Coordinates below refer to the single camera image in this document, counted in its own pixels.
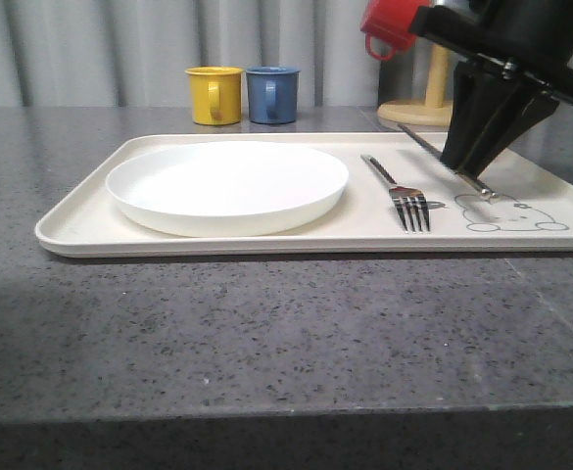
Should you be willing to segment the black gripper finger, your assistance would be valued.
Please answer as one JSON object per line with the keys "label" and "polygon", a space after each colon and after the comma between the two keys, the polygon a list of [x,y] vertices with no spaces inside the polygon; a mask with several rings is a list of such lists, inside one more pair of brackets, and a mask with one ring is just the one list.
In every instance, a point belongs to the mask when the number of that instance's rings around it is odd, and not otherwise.
{"label": "black gripper finger", "polygon": [[454,168],[472,177],[523,133],[550,117],[558,101],[529,90],[474,91],[454,109]]}
{"label": "black gripper finger", "polygon": [[531,89],[488,73],[475,62],[454,69],[454,109],[441,156],[453,170],[482,171],[530,127]]}

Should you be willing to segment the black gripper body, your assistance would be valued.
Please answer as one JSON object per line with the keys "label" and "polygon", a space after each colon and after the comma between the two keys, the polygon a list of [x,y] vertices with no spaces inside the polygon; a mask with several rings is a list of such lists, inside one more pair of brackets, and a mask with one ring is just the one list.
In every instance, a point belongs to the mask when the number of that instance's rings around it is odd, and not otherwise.
{"label": "black gripper body", "polygon": [[488,1],[476,21],[420,7],[409,31],[468,59],[513,64],[513,77],[573,105],[573,1]]}

